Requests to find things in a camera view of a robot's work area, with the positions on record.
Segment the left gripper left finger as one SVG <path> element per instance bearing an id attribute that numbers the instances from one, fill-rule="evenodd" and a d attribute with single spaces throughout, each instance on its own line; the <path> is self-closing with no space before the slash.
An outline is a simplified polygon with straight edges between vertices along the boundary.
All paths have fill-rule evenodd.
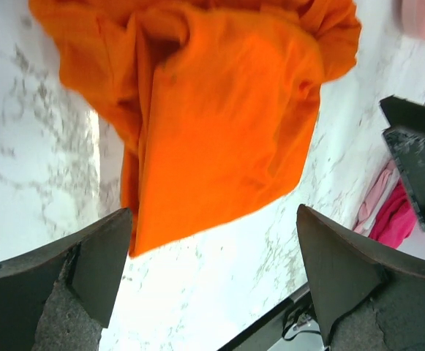
<path id="1" fill-rule="evenodd" d="M 98 350 L 127 259 L 127 208 L 0 262 L 0 350 Z"/>

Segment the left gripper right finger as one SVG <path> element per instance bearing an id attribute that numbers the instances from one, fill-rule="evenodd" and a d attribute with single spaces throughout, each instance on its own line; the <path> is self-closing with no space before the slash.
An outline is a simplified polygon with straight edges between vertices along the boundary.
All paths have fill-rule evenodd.
<path id="1" fill-rule="evenodd" d="M 425 260 L 305 205 L 297 233 L 316 320 L 330 350 L 425 350 Z"/>

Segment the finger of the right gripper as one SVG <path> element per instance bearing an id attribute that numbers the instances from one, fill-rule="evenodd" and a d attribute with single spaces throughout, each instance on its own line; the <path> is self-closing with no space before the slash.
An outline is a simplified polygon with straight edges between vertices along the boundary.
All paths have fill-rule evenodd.
<path id="1" fill-rule="evenodd" d="M 390 127 L 383 139 L 400 172 L 419 225 L 425 231 L 425 134 Z"/>
<path id="2" fill-rule="evenodd" d="M 425 135 L 425 105 L 396 96 L 380 100 L 380 108 L 390 127 L 402 127 Z"/>

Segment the orange t shirt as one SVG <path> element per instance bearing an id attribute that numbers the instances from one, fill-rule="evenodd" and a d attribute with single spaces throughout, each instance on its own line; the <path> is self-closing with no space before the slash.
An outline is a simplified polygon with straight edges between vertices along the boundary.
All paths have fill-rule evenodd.
<path id="1" fill-rule="evenodd" d="M 300 181 L 324 83 L 356 64 L 353 1 L 30 1 L 61 83 L 124 143 L 129 254 L 240 218 Z"/>

